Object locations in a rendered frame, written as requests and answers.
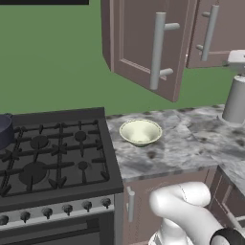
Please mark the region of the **mauve wall cabinet door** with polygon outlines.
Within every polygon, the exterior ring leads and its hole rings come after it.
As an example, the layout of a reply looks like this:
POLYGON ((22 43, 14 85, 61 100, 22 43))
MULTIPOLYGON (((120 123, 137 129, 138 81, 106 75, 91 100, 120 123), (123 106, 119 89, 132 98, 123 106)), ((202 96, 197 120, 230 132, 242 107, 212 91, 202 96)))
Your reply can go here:
POLYGON ((197 0, 190 36, 188 68, 222 67, 232 50, 245 50, 245 0, 197 0), (201 60, 212 6, 219 7, 208 59, 201 60))
POLYGON ((197 0, 100 0, 102 54, 111 72, 170 101, 179 98, 197 0), (165 32, 161 68, 174 73, 160 77, 150 89, 155 14, 180 29, 165 32))

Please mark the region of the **mauve corner base cabinet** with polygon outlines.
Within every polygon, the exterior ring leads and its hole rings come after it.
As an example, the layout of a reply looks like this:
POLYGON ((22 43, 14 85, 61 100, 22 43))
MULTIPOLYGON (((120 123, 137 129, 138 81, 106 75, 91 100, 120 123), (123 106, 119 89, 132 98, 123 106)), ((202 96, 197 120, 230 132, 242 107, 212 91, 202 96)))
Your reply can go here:
POLYGON ((221 167, 211 167, 207 175, 212 200, 208 209, 223 227, 245 229, 245 195, 221 167))

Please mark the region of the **pale green bowl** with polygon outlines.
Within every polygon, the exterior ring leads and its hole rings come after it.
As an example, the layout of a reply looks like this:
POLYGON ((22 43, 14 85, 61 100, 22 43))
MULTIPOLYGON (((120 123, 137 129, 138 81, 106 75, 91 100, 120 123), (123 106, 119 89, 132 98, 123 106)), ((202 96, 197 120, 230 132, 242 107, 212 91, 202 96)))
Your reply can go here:
POLYGON ((123 123, 120 135, 135 146, 146 146, 157 142, 163 134, 161 126, 153 121, 138 119, 123 123))

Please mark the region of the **dark blue pot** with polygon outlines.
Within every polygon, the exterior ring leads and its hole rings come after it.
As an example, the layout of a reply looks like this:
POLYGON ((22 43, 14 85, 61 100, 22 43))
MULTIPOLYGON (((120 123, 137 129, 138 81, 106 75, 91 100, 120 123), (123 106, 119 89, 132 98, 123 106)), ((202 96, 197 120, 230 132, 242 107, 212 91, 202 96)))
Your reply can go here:
POLYGON ((0 150, 6 148, 14 141, 14 130, 12 126, 12 114, 0 115, 0 150))

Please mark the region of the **black range hood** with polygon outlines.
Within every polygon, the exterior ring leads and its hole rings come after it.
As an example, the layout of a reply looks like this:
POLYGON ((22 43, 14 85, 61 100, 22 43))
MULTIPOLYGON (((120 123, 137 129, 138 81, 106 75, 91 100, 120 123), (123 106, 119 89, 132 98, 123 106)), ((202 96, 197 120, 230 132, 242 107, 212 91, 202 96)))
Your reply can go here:
POLYGON ((89 5, 89 0, 0 0, 0 5, 89 5))

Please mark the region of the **black gas hob stove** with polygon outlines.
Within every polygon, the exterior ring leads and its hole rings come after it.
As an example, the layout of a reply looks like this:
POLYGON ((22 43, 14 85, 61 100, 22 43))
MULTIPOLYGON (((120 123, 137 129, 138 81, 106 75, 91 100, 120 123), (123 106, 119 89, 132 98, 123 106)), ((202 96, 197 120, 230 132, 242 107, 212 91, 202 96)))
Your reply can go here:
POLYGON ((104 110, 20 114, 12 122, 14 141, 0 150, 0 216, 9 218, 0 245, 123 245, 123 180, 104 110), (44 208, 53 210, 49 219, 44 208), (26 223, 22 212, 31 214, 26 223))

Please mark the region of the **mauve base cabinet door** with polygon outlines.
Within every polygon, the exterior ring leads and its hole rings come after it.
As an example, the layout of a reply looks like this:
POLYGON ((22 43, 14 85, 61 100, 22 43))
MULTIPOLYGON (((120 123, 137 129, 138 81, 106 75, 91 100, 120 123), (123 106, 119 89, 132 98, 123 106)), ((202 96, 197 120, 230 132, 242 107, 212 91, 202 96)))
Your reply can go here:
POLYGON ((212 185, 216 167, 205 167, 197 171, 171 173, 170 175, 153 176, 144 180, 124 182, 124 203, 128 203, 127 187, 135 192, 133 220, 128 221, 128 211, 124 210, 123 245, 135 243, 147 244, 151 236, 159 229, 162 220, 149 207, 149 194, 154 190, 190 181, 203 182, 208 187, 212 185))

